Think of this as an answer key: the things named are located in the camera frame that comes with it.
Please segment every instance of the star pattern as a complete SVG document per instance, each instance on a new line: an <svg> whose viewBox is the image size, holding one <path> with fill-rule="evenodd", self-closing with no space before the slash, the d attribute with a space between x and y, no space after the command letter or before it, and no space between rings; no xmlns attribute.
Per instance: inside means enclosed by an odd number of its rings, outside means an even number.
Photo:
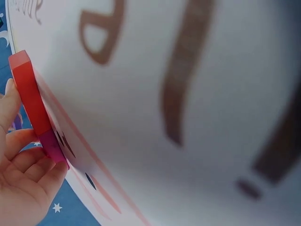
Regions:
<svg viewBox="0 0 301 226"><path fill-rule="evenodd" d="M37 147L41 147L41 143L40 142L34 142L33 145L35 145Z"/></svg>
<svg viewBox="0 0 301 226"><path fill-rule="evenodd" d="M62 207L60 206L60 203L58 203L58 204L55 204L55 206L54 206L52 209L55 210L55 213L56 213L56 212L59 212L59 213L60 213Z"/></svg>

